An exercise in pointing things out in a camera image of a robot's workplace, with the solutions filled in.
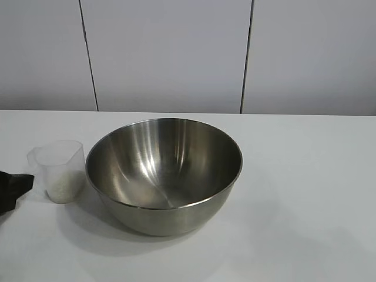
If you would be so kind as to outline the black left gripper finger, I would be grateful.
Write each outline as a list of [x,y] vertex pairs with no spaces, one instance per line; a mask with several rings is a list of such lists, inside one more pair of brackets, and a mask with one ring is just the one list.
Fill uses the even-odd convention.
[[34,175],[1,171],[1,194],[25,194],[33,187]]
[[13,211],[16,208],[17,199],[14,195],[2,194],[0,197],[0,215]]

